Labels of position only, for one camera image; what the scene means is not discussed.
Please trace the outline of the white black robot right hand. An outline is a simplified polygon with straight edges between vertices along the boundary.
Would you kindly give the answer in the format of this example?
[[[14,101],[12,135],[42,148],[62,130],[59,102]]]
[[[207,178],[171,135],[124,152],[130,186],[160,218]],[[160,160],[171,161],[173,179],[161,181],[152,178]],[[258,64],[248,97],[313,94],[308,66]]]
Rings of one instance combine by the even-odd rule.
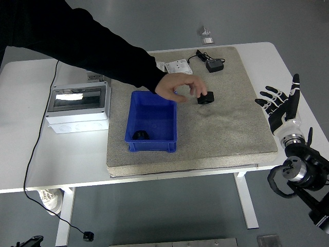
[[[265,86],[265,89],[266,91],[260,91],[260,94],[267,99],[257,98],[255,102],[267,113],[270,130],[275,135],[280,127],[297,117],[300,99],[299,74],[294,74],[288,96],[272,86]]]

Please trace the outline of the person's hand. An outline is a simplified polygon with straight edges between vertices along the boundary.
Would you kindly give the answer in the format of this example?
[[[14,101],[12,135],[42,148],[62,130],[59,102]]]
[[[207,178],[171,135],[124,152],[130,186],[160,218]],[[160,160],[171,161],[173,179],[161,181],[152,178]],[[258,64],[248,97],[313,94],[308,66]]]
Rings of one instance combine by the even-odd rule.
[[[197,98],[208,94],[206,84],[199,76],[184,73],[166,74],[156,86],[155,93],[177,103],[187,102],[187,97],[174,93],[178,87],[183,85],[187,85],[190,88],[190,94],[195,94]]]

